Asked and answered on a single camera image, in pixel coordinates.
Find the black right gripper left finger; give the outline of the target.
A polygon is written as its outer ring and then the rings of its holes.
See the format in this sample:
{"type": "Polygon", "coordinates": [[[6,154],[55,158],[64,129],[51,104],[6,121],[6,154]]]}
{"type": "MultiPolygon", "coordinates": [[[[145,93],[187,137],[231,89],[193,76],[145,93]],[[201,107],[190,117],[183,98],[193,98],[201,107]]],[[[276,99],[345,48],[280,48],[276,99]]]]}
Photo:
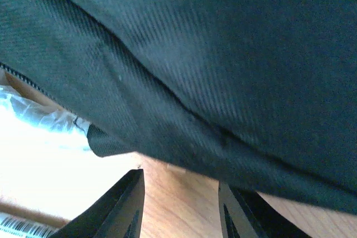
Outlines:
{"type": "Polygon", "coordinates": [[[132,169],[86,211],[51,237],[140,237],[144,196],[143,170],[132,169]]]}

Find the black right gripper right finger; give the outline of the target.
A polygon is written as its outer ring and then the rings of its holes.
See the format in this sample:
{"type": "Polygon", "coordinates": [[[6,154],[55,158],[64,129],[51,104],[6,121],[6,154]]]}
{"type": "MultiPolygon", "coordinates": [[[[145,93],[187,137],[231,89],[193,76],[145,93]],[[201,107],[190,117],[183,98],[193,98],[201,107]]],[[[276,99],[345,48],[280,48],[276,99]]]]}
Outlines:
{"type": "Polygon", "coordinates": [[[218,199],[223,237],[309,237],[256,192],[220,182],[218,199]]]}

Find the black student backpack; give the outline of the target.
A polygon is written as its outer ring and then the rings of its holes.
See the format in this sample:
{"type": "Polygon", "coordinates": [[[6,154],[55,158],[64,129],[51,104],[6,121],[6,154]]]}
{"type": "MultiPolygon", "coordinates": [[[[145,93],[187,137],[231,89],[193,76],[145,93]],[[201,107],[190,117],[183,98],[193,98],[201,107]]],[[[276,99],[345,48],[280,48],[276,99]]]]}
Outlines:
{"type": "Polygon", "coordinates": [[[1,68],[100,157],[356,213],[356,0],[1,0],[1,68]]]}

